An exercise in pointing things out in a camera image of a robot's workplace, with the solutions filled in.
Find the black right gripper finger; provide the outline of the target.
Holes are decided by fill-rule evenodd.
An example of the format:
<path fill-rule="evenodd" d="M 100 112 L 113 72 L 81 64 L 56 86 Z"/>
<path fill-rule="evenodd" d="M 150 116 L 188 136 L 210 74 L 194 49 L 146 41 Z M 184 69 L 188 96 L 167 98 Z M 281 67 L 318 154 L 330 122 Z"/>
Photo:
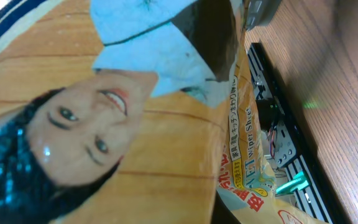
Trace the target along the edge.
<path fill-rule="evenodd" d="M 217 192 L 211 216 L 211 224 L 241 224 L 240 221 L 225 206 Z"/>

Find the yellow snack bag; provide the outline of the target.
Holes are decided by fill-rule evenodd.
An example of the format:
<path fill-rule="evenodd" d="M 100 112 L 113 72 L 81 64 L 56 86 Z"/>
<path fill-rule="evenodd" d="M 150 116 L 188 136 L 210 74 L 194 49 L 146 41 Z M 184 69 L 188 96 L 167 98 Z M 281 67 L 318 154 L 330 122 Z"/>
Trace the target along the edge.
<path fill-rule="evenodd" d="M 315 223 L 277 198 L 250 1 L 9 1 L 0 223 Z"/>

